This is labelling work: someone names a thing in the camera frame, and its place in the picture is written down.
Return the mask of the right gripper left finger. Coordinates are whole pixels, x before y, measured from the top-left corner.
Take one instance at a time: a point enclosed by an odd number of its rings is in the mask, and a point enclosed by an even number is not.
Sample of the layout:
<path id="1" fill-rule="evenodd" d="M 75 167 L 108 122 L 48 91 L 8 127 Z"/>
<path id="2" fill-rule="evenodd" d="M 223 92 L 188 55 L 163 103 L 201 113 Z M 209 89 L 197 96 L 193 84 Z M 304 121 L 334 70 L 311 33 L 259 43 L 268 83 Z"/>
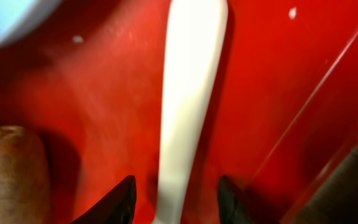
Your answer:
<path id="1" fill-rule="evenodd" d="M 71 224 L 133 224 L 137 187 L 128 175 Z"/>

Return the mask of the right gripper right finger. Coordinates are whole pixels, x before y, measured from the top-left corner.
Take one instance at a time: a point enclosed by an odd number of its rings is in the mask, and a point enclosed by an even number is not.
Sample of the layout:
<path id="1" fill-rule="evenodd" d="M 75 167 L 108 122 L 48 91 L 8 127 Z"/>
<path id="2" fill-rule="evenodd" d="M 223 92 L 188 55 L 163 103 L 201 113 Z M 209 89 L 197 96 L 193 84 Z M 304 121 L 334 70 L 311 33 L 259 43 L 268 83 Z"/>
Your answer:
<path id="1" fill-rule="evenodd" d="M 218 182 L 218 207 L 220 224 L 253 224 L 244 206 L 240 188 L 226 175 Z"/>

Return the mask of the white plastic spoon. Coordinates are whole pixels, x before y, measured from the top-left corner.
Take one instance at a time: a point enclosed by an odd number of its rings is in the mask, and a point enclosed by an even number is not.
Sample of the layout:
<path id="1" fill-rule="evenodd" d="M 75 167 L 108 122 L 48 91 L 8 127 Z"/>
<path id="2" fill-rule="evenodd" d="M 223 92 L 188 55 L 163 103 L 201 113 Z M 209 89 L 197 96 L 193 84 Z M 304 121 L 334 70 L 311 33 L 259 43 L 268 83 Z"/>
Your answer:
<path id="1" fill-rule="evenodd" d="M 154 223 L 180 223 L 228 20 L 225 0 L 170 3 Z"/>

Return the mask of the light blue plate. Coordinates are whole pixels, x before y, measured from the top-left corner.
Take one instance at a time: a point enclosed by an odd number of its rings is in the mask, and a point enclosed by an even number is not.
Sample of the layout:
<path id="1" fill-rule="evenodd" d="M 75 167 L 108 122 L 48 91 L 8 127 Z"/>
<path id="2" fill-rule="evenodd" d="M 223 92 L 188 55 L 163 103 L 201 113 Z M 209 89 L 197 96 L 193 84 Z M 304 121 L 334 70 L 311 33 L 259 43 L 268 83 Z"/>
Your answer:
<path id="1" fill-rule="evenodd" d="M 0 0 L 0 47 L 36 29 L 62 0 Z"/>

